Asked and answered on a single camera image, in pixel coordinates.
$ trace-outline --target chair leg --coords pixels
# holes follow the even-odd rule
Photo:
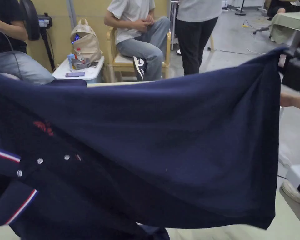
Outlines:
[[[114,74],[114,70],[113,70],[112,65],[109,65],[109,71],[110,71],[110,81],[112,83],[115,83],[115,74]]]
[[[166,71],[164,72],[164,79],[169,78],[169,67],[166,67]]]
[[[255,31],[253,32],[253,35],[256,35],[257,32],[268,31],[269,29],[270,29],[269,27],[263,27],[263,28],[261,28],[261,29],[255,30]]]
[[[116,82],[122,82],[122,74],[121,74],[121,72],[115,72],[115,77],[116,77],[116,79],[117,79],[117,81]]]
[[[214,48],[214,42],[212,35],[210,36],[210,43],[211,43],[211,51],[214,52],[216,49]]]

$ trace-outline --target black and white sneaker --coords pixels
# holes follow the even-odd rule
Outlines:
[[[143,76],[147,71],[147,62],[143,58],[133,57],[133,66],[138,81],[143,81]]]

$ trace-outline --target light blue jeans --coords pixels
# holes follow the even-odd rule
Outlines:
[[[21,76],[13,53],[18,59]],[[21,81],[35,85],[47,84],[55,79],[47,69],[31,56],[19,51],[0,53],[0,72],[17,76]]]
[[[170,20],[161,17],[142,36],[122,41],[117,45],[122,55],[146,59],[148,67],[144,81],[161,79],[169,28]]]

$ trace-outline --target forearm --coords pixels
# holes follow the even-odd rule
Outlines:
[[[294,96],[292,98],[292,105],[300,109],[300,96]]]
[[[27,30],[22,26],[9,25],[0,21],[0,31],[17,40],[26,41],[28,39]]]
[[[133,28],[131,21],[124,21],[114,18],[112,16],[106,15],[104,18],[105,25],[114,28]]]

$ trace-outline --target shirt collar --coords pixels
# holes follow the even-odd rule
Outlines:
[[[0,150],[0,174],[17,177],[20,157]],[[12,224],[29,206],[37,190],[13,180],[0,198],[0,226]]]

